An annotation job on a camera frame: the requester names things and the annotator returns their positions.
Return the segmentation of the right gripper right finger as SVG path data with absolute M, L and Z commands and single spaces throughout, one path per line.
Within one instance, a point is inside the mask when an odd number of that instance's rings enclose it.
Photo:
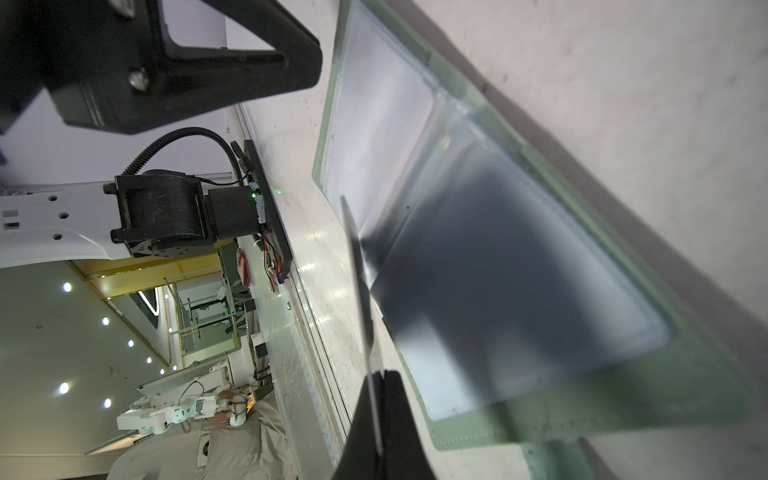
M 435 480 L 423 450 L 404 383 L 396 371 L 384 372 L 381 393 L 382 479 Z

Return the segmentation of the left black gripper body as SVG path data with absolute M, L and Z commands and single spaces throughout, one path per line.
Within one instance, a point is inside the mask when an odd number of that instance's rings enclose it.
M 69 125 L 137 134 L 174 121 L 159 92 L 157 1 L 4 1 L 1 131 L 41 91 Z

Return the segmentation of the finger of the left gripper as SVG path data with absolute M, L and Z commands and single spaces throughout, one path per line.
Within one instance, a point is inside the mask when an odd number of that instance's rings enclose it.
M 315 86 L 319 40 L 278 1 L 208 1 L 271 46 L 269 50 L 189 47 L 171 39 L 159 1 L 147 1 L 152 61 L 149 93 L 173 117 L 188 118 L 236 103 Z

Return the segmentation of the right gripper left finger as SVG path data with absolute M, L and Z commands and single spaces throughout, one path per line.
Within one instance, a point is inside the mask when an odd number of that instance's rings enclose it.
M 368 375 L 363 381 L 343 454 L 333 480 L 374 480 L 378 478 L 379 454 L 374 421 L 378 410 L 372 400 L 378 399 L 380 374 Z

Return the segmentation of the thin dark credit card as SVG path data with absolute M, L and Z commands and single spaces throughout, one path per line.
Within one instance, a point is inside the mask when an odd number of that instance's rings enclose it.
M 378 394 L 375 387 L 374 376 L 376 370 L 373 367 L 373 347 L 375 342 L 375 328 L 371 316 L 371 298 L 365 279 L 363 254 L 358 230 L 345 196 L 340 197 L 340 205 L 343 215 L 343 226 L 349 242 L 351 263 L 354 270 L 355 295 L 358 302 L 358 320 L 363 341 L 364 365 L 366 368 L 365 385 L 368 393 L 372 414 L 372 430 L 376 454 L 384 455 L 384 444 L 379 420 Z

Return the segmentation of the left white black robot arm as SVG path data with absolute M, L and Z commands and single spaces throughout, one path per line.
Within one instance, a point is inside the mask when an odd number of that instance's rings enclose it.
M 255 146 L 225 145 L 234 180 L 151 170 L 149 160 L 185 137 L 200 114 L 304 90 L 320 78 L 319 40 L 276 1 L 215 1 L 212 8 L 265 43 L 262 50 L 175 43 L 156 1 L 5 1 L 1 5 L 1 127 L 47 91 L 70 126 L 137 134 L 171 125 L 107 183 L 1 200 L 1 264 L 175 258 L 257 235 L 274 204 Z

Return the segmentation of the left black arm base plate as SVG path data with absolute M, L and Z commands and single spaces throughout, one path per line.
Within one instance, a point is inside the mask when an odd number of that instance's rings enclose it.
M 256 246 L 261 250 L 263 266 L 271 286 L 283 284 L 291 271 L 293 255 L 290 248 L 275 195 L 264 165 L 253 140 L 230 143 L 243 172 L 243 178 L 252 191 L 258 215 L 258 230 L 253 234 Z

